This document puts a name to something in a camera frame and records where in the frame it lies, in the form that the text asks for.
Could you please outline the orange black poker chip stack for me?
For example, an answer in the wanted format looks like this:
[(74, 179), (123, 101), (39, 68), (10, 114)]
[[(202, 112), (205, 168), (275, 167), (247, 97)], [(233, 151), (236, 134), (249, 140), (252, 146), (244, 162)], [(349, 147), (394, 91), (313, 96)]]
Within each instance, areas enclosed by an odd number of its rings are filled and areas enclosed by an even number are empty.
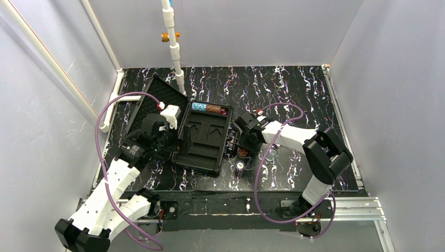
[(239, 148), (237, 150), (237, 157), (244, 159), (249, 154), (249, 151), (245, 148)]

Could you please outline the black poker set case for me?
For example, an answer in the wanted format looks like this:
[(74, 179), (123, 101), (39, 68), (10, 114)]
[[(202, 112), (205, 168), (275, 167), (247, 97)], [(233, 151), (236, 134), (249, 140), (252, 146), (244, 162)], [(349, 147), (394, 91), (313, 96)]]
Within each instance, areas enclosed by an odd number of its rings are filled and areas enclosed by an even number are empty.
[[(143, 97), (137, 103), (134, 114), (131, 116), (130, 122), (126, 127), (125, 137), (122, 140), (122, 145), (116, 157), (128, 162), (130, 165), (134, 165), (139, 170), (143, 169), (150, 161), (154, 161), (143, 157), (144, 150), (135, 143), (136, 134), (141, 127), (142, 120), (148, 114), (160, 114), (169, 104), (172, 104), (179, 106), (181, 109), (177, 129), (180, 130), (183, 125), (190, 125), (191, 140), (197, 143), (195, 148), (200, 150), (205, 143), (211, 144), (209, 148), (211, 157), (209, 160), (213, 165), (219, 166), (219, 169), (215, 175), (206, 175), (217, 177), (220, 173), (227, 146), (230, 145), (228, 136), (233, 115), (232, 106), (201, 102), (221, 106), (222, 109), (226, 109), (226, 115), (194, 111), (192, 110), (193, 102), (158, 76), (154, 76), (149, 80), (145, 92), (149, 93), (150, 97)], [(173, 155), (174, 154), (172, 154), (171, 159), (167, 161), (187, 169), (182, 165), (173, 163)]]

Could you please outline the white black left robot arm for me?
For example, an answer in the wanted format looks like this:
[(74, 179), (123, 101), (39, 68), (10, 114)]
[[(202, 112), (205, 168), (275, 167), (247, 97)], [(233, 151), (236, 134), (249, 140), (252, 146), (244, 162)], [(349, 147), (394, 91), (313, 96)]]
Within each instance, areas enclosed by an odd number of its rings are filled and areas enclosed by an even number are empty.
[(69, 251), (107, 251), (117, 234), (155, 209), (159, 197), (140, 190), (122, 206), (125, 189), (151, 161), (166, 161), (175, 152), (188, 152), (190, 139), (181, 140), (180, 109), (168, 106), (150, 113), (140, 127), (129, 132), (115, 154), (106, 175), (83, 205), (69, 218), (60, 219), (55, 232)]

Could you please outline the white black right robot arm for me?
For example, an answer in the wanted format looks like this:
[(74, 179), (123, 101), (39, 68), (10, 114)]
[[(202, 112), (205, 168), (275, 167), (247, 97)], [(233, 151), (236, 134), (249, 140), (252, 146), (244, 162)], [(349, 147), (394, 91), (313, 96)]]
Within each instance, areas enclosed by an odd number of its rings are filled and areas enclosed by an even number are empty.
[[(304, 153), (312, 171), (312, 177), (297, 204), (293, 207), (281, 208), (283, 215), (291, 216), (293, 221), (313, 212), (317, 206), (331, 194), (331, 188), (338, 177), (353, 161), (351, 152), (331, 128), (324, 130), (303, 129), (289, 126), (262, 116), (246, 112), (239, 116), (235, 123), (241, 130), (237, 140), (239, 149), (248, 153), (257, 153), (263, 144), (271, 148), (275, 143)], [(208, 175), (217, 174), (219, 166), (213, 165), (209, 158), (211, 144), (205, 143), (197, 150), (196, 142), (189, 137), (189, 128), (183, 125), (176, 129), (169, 121), (156, 126), (155, 132), (160, 133), (160, 145), (172, 147), (173, 163), (187, 169)]]

